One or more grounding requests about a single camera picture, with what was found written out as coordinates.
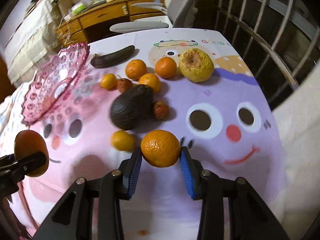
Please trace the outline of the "blackened overripe banana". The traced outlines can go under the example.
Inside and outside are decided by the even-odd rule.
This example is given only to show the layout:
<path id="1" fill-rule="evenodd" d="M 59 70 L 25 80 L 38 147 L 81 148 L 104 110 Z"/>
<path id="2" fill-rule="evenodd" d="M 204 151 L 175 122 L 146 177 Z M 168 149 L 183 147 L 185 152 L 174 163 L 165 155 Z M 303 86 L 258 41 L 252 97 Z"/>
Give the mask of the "blackened overripe banana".
<path id="1" fill-rule="evenodd" d="M 103 56 L 95 56 L 91 59 L 94 68 L 109 68 L 129 59 L 135 52 L 135 46 L 130 45 L 121 50 Z"/>

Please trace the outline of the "cartoon printed bedsheet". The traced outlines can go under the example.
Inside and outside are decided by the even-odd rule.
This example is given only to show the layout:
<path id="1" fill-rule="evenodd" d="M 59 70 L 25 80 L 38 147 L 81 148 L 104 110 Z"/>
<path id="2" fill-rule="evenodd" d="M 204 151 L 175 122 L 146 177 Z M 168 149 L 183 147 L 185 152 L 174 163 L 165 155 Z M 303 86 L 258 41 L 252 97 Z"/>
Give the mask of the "cartoon printed bedsheet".
<path id="1" fill-rule="evenodd" d="M 43 136 L 48 152 L 47 172 L 25 178 L 20 190 L 9 198 L 9 212 L 30 234 L 35 233 L 49 211 L 79 177 L 100 178 L 130 157 L 110 144 L 117 130 L 110 120 L 110 107 L 119 95 L 101 88 L 108 73 L 124 78 L 127 62 L 97 69 L 94 54 L 109 54 L 134 45 L 134 59 L 153 72 L 162 57 L 178 61 L 197 48 L 214 63 L 212 76 L 193 83 L 182 75 L 161 79 L 155 100 L 169 106 L 164 121 L 145 120 L 132 130 L 136 141 L 155 129 L 175 135 L 205 169 L 233 180 L 246 178 L 266 203 L 284 186 L 283 149 L 269 105 L 253 74 L 232 45 L 217 31 L 156 29 L 106 38 L 89 44 L 89 56 L 71 93 L 61 106 L 31 126 Z M 22 84 L 1 104 L 1 154 L 12 153 L 22 123 L 22 103 L 31 82 Z"/>

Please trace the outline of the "red lychee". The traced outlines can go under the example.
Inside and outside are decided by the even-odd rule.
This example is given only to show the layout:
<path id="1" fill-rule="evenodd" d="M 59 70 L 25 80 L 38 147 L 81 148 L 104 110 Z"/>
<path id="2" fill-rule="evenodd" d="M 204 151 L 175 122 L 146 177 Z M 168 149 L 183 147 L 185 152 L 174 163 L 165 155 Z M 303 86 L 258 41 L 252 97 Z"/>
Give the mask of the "red lychee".
<path id="1" fill-rule="evenodd" d="M 129 79 L 121 78 L 117 80 L 116 88 L 121 93 L 124 93 L 125 91 L 131 89 L 132 87 L 133 87 L 133 84 Z"/>
<path id="2" fill-rule="evenodd" d="M 163 101 L 154 102 L 153 115 L 157 120 L 166 119 L 169 116 L 169 106 Z"/>

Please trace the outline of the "red lychee back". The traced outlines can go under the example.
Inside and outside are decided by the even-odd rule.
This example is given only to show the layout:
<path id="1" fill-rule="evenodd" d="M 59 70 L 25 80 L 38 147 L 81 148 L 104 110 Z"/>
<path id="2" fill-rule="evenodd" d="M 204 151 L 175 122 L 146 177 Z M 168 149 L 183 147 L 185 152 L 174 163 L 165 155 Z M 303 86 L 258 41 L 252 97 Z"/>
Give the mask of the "red lychee back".
<path id="1" fill-rule="evenodd" d="M 116 88 L 121 93 L 124 93 L 125 91 L 131 89 L 132 87 L 133 87 L 133 84 L 129 79 L 121 78 L 117 80 Z"/>

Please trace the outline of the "pink plastic fruit tray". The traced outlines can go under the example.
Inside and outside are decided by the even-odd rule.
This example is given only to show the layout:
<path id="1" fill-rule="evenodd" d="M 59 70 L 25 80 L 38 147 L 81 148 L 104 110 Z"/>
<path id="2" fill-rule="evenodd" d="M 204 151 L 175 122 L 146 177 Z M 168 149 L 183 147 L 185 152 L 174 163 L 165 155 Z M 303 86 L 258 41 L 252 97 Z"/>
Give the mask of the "pink plastic fruit tray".
<path id="1" fill-rule="evenodd" d="M 22 103 L 22 123 L 30 126 L 61 106 L 84 71 L 89 45 L 63 48 L 36 72 Z"/>

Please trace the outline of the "grey office chair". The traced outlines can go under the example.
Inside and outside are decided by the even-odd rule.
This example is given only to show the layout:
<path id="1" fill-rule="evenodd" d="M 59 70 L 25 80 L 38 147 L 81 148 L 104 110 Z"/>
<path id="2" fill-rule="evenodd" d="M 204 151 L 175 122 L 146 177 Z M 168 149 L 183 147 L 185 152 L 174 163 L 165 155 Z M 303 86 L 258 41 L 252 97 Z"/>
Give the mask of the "grey office chair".
<path id="1" fill-rule="evenodd" d="M 154 9 L 162 12 L 163 15 L 145 17 L 136 19 L 132 22 L 114 24 L 110 27 L 110 31 L 124 34 L 161 28 L 191 28 L 197 13 L 195 1 L 196 0 L 171 0 L 167 9 L 164 7 L 163 3 L 134 3 L 132 5 L 133 7 Z"/>

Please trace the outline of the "large orange mandarin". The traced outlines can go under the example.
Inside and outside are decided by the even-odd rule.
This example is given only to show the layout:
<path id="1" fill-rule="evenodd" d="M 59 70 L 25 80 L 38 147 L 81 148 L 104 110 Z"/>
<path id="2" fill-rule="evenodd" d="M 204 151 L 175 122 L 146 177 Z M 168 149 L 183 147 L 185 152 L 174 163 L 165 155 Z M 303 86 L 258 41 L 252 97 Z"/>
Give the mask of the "large orange mandarin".
<path id="1" fill-rule="evenodd" d="M 174 165 L 180 156 L 180 142 L 171 133 L 157 129 L 147 133 L 140 148 L 144 159 L 152 166 L 165 168 Z"/>

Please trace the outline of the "small yellow-orange kumquat back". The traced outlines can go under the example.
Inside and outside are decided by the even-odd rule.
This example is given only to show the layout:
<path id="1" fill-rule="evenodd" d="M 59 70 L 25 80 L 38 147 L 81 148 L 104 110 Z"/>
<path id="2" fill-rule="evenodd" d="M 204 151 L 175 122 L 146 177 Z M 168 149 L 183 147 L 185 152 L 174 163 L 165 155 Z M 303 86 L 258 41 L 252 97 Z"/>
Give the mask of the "small yellow-orange kumquat back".
<path id="1" fill-rule="evenodd" d="M 100 82 L 101 88 L 111 90 L 117 85 L 117 78 L 114 74 L 105 74 Z"/>

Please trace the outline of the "dark avocado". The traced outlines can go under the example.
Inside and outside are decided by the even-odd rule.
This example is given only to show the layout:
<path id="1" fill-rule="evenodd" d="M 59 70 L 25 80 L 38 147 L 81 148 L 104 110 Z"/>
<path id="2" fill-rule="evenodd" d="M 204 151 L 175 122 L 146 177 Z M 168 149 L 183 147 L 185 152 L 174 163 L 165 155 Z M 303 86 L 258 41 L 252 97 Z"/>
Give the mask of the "dark avocado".
<path id="1" fill-rule="evenodd" d="M 137 128 L 153 107 L 153 91 L 147 85 L 136 85 L 114 99 L 110 107 L 112 123 L 125 131 Z"/>

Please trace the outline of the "wooden desk with drawers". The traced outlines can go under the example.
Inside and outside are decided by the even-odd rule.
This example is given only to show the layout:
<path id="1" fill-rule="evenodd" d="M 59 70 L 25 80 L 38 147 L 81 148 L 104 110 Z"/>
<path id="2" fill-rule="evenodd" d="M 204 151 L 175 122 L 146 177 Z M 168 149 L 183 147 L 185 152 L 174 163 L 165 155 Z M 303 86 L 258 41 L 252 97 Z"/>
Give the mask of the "wooden desk with drawers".
<path id="1" fill-rule="evenodd" d="M 63 21 L 55 29 L 57 38 L 63 46 L 78 42 L 94 42 L 111 37 L 116 33 L 110 31 L 110 26 L 130 22 L 141 18 L 162 16 L 163 13 L 148 8 L 135 7 L 135 3 L 156 2 L 164 3 L 164 0 L 115 0 L 110 3 L 102 3 L 88 9 L 71 20 Z"/>

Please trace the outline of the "metal bed rail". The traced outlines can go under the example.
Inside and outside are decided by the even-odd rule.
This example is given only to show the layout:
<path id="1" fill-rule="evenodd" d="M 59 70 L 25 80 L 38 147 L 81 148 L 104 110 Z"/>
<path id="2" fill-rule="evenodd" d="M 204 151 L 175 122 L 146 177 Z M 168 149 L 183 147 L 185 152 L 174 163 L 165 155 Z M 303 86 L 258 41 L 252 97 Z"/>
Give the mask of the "metal bed rail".
<path id="1" fill-rule="evenodd" d="M 271 108 L 319 61 L 319 25 L 302 0 L 213 0 L 215 30 L 247 63 Z"/>

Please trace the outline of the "white pleated furniture cover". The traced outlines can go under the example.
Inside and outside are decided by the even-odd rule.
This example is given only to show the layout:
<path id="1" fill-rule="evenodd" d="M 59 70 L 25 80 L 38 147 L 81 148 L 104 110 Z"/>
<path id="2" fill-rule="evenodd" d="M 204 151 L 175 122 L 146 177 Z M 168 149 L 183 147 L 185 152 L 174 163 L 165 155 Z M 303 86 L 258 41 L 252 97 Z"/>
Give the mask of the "white pleated furniture cover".
<path id="1" fill-rule="evenodd" d="M 30 81 L 57 54 L 61 41 L 55 32 L 61 20 L 57 6 L 42 0 L 23 20 L 5 49 L 7 75 L 12 85 Z"/>

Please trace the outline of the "red lychee front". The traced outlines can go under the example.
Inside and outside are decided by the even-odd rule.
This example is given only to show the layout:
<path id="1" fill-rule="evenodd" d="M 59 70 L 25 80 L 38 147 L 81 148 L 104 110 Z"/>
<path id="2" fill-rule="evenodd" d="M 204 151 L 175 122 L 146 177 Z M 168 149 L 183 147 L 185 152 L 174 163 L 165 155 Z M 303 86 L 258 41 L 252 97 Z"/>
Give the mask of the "red lychee front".
<path id="1" fill-rule="evenodd" d="M 157 120 L 166 119 L 169 116 L 169 106 L 163 101 L 154 102 L 153 115 Z"/>

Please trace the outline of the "small yellow-orange kumquat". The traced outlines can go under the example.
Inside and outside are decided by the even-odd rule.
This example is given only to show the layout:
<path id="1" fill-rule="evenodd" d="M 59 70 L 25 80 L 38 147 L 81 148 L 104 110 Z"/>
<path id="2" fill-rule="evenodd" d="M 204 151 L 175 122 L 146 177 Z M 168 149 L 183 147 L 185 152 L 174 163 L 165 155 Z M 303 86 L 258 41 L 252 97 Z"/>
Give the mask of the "small yellow-orange kumquat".
<path id="1" fill-rule="evenodd" d="M 114 74 L 105 74 L 100 82 L 101 88 L 111 90 L 117 85 L 117 78 Z"/>
<path id="2" fill-rule="evenodd" d="M 131 152 L 135 148 L 135 137 L 124 130 L 111 135 L 111 145 L 119 151 Z"/>

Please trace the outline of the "small yellow-orange kumquat front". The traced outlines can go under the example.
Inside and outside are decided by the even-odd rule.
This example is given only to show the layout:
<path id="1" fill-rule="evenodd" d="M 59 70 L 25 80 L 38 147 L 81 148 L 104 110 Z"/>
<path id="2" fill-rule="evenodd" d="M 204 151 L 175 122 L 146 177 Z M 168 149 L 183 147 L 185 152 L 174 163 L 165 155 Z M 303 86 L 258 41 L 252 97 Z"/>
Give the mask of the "small yellow-orange kumquat front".
<path id="1" fill-rule="evenodd" d="M 111 135 L 111 145 L 119 151 L 131 152 L 135 148 L 135 137 L 124 130 Z"/>

